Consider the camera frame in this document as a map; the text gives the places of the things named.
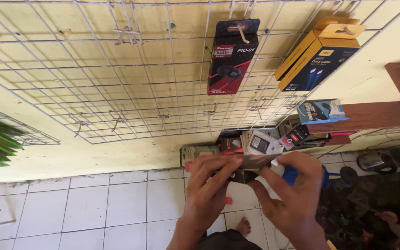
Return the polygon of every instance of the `finger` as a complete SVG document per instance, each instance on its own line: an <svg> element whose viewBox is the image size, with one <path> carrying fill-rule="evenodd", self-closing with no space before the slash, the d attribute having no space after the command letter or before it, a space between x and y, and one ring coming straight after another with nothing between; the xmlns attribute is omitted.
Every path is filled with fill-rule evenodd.
<svg viewBox="0 0 400 250"><path fill-rule="evenodd" d="M201 192L206 196L211 198L214 194L222 187L229 176L237 170L242 164L241 158L233 158L231 162L228 162L225 167L223 167L218 173L216 173L209 181L206 183Z"/></svg>
<svg viewBox="0 0 400 250"><path fill-rule="evenodd" d="M300 173L322 179L322 162L302 152L291 152L276 158L277 162L286 166L291 165Z"/></svg>
<svg viewBox="0 0 400 250"><path fill-rule="evenodd" d="M275 207L272 203L272 199L264 185L258 180L253 180L252 182L248 183L248 186L250 186L254 190L254 193L256 193L260 205L262 205L262 210L268 213L275 213Z"/></svg>
<svg viewBox="0 0 400 250"><path fill-rule="evenodd" d="M203 164L209 160L213 160L215 158L218 158L219 156L217 155L208 155L208 156L200 156L197 159L195 159L194 161L192 161L192 173L191 173L191 177L195 177L197 175L197 173L200 171L201 167L203 166Z"/></svg>
<svg viewBox="0 0 400 250"><path fill-rule="evenodd" d="M260 175L268 182L269 186L284 202L293 199L296 194L286 181L280 175L272 171L269 167L264 167Z"/></svg>
<svg viewBox="0 0 400 250"><path fill-rule="evenodd" d="M218 156L209 159L203 162L203 166L199 169L198 173L194 176L194 178L191 176L190 180L192 180L193 185L202 187L214 172L222 169L226 164L233 161L234 158L229 156Z"/></svg>

